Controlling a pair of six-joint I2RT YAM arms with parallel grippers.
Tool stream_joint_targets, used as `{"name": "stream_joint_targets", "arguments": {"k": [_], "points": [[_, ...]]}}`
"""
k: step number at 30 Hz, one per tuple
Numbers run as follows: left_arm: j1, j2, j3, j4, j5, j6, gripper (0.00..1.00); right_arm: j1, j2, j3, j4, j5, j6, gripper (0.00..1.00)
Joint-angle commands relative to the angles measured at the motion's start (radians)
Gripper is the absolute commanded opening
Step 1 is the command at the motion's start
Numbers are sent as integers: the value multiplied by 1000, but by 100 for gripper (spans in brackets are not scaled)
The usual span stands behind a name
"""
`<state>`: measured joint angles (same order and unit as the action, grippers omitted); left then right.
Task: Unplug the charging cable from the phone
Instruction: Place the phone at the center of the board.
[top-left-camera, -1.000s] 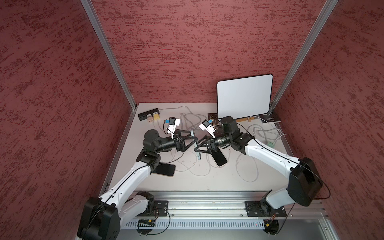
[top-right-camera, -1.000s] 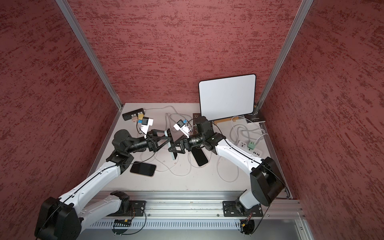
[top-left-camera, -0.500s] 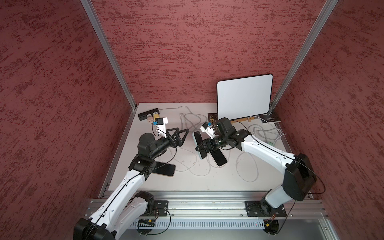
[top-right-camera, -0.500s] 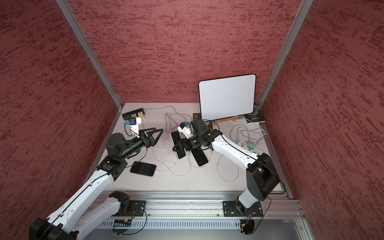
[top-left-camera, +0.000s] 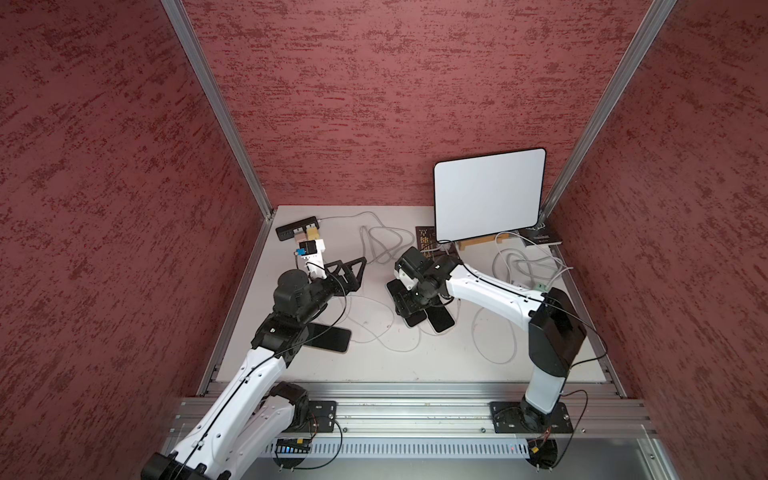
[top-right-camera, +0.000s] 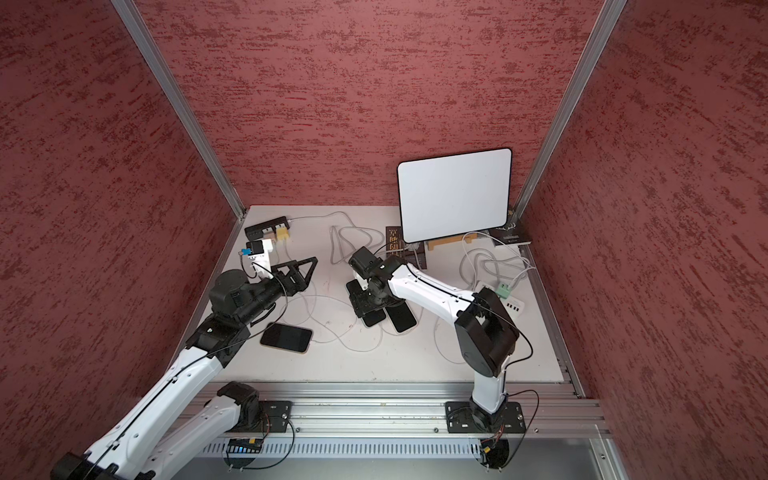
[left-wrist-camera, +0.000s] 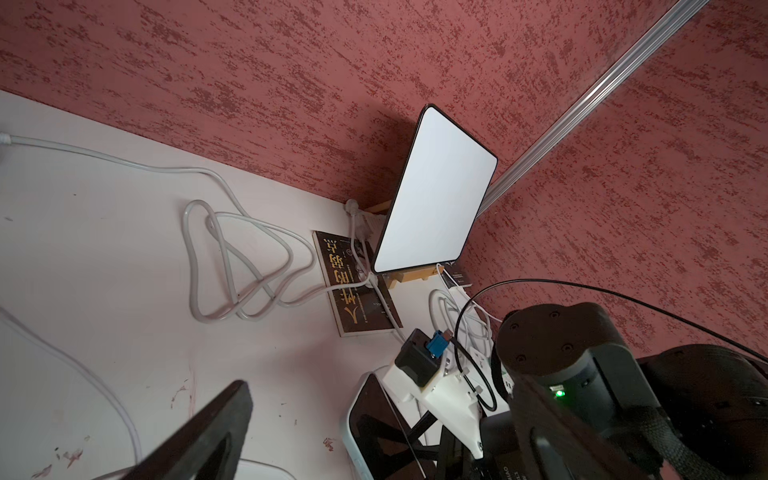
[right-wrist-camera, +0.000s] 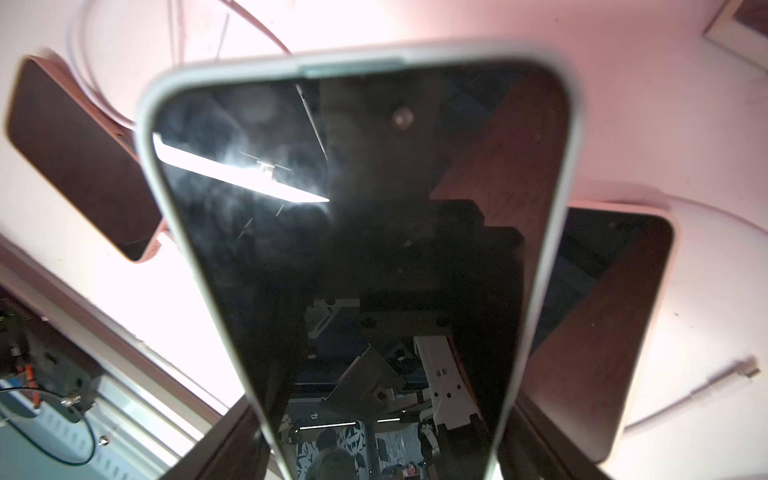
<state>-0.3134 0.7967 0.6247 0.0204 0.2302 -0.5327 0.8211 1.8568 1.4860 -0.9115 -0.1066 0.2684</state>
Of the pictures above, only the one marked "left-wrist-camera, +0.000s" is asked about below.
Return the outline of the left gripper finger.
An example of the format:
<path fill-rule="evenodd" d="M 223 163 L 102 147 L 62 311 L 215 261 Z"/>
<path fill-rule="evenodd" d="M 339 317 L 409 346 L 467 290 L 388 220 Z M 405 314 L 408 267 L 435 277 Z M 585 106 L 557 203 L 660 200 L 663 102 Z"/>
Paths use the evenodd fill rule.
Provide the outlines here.
<path fill-rule="evenodd" d="M 234 478 L 252 410 L 248 383 L 232 382 L 125 477 Z"/>

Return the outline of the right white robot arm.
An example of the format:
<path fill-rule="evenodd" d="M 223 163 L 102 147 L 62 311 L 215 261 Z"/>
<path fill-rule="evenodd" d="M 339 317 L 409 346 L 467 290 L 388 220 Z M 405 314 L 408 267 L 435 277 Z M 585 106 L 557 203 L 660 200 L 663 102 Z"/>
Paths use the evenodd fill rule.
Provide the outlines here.
<path fill-rule="evenodd" d="M 767 475 L 767 365 L 691 344 L 636 358 L 594 303 L 509 313 L 492 372 L 504 414 L 480 425 L 502 479 Z"/>

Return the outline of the blue case phone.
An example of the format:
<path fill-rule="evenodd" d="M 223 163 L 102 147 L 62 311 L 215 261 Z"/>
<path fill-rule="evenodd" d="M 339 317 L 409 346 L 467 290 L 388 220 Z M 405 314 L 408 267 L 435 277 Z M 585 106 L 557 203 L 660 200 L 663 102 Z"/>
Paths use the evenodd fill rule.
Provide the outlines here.
<path fill-rule="evenodd" d="M 409 426 L 373 372 L 365 373 L 341 420 L 342 442 L 358 479 L 434 479 L 439 447 L 421 437 L 436 423 L 425 412 Z"/>

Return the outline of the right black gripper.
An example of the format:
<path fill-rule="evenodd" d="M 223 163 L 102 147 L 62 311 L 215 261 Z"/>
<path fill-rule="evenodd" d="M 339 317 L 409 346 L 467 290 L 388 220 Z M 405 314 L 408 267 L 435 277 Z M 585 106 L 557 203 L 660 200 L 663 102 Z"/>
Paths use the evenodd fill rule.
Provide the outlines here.
<path fill-rule="evenodd" d="M 636 477 L 635 464 L 532 378 L 513 380 L 508 407 L 480 421 L 483 454 L 501 479 Z"/>

